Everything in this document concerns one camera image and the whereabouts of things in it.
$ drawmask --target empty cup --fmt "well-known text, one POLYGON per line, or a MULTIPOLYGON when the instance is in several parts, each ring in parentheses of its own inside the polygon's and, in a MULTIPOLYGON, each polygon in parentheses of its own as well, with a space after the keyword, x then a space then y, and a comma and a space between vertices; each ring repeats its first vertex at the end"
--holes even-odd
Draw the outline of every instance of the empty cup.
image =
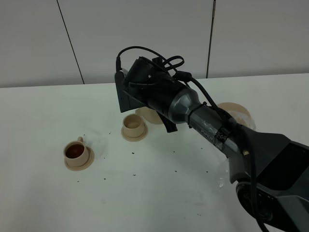
POLYGON ((125 117, 121 129, 121 134, 124 139, 130 142, 137 142, 145 138, 147 132, 147 125, 141 116, 132 114, 125 117))

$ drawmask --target beige saucer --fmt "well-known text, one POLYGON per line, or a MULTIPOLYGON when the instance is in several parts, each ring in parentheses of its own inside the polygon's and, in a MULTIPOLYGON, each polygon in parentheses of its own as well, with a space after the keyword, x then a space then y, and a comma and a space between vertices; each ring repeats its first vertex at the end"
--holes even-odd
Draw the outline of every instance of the beige saucer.
POLYGON ((129 136, 127 136, 126 134, 124 134, 124 128, 122 128, 122 129, 121 129, 121 135, 122 135, 122 137, 123 137, 125 140, 128 140, 128 141, 130 141, 130 142, 137 142, 137 141, 142 140, 143 138, 146 137, 146 135, 147 135, 147 133, 148 133, 148 127, 147 127, 147 125, 146 125, 144 122, 143 122, 143 124, 144 124, 144 131, 143 131, 143 133, 142 133, 140 136, 138 136, 138 137, 129 137, 129 136))
POLYGON ((89 147, 86 147, 87 148, 87 151, 89 153, 89 158, 88 160, 86 161, 85 164, 83 164, 82 166, 79 166, 79 167, 71 167, 68 165, 68 163, 66 162, 66 160, 64 160, 64 164, 66 165, 66 167, 72 171, 81 171, 81 170, 84 170, 86 169, 87 167, 89 167, 93 160, 95 159, 95 153, 93 152, 93 150, 89 147))
POLYGON ((249 111, 242 105, 232 102, 224 102, 218 104, 218 107, 227 111, 238 123, 252 130, 256 130, 254 120, 251 118, 249 111))
POLYGON ((135 111, 135 113, 139 116, 143 116, 148 122, 152 124, 163 124, 158 113, 148 107, 139 108, 135 111))

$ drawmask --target white wall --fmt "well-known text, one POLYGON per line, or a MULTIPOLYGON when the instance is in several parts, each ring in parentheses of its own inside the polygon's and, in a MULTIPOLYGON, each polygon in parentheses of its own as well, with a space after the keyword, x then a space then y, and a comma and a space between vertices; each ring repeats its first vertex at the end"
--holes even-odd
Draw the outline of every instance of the white wall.
MULTIPOLYGON (((146 46, 169 58, 183 56, 181 70, 205 77, 212 0, 59 0, 85 83, 113 82, 120 50, 146 46)), ((140 50, 122 56, 129 69, 140 50)))
POLYGON ((308 0, 217 0, 210 77, 309 72, 308 0))
POLYGON ((0 3, 0 87, 82 84, 56 0, 0 3))

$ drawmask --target cup rim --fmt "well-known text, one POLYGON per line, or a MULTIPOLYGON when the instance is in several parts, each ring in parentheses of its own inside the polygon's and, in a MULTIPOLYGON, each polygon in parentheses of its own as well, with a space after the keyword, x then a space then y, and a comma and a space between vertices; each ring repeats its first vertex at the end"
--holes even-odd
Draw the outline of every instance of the cup rim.
POLYGON ((73 145, 76 145, 76 144, 83 145, 84 150, 83 150, 83 152, 82 152, 82 154, 81 154, 80 156, 82 156, 82 155, 84 154, 85 149, 87 149, 86 145, 85 145, 83 142, 76 140, 76 141, 72 141, 72 142, 68 143, 68 144, 64 147, 64 149, 63 149, 63 155, 64 155, 65 158, 73 160, 73 159, 78 159, 78 158, 80 157, 80 156, 79 156, 79 157, 76 157, 76 158, 69 158, 69 157, 66 156, 66 152, 67 152, 68 148, 71 147, 71 146, 73 146, 73 145))
POLYGON ((127 115, 123 120, 122 120, 122 125, 123 127, 125 127, 126 130, 136 130, 137 128, 143 126, 144 124, 144 121, 143 121, 143 118, 140 116, 140 115, 137 115, 137 114, 130 114, 130 115, 127 115), (125 125, 125 120, 130 117, 130 116, 137 116, 140 118, 140 124, 136 127, 136 128, 129 128, 125 125))

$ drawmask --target coffee cup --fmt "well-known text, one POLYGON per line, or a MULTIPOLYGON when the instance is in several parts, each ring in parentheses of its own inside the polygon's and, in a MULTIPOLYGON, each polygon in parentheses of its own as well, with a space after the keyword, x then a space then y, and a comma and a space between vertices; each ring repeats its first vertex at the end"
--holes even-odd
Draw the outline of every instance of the coffee cup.
POLYGON ((92 153, 93 151, 85 146, 82 137, 68 143, 63 150, 66 166, 75 171, 85 169, 92 163, 94 157, 92 153))

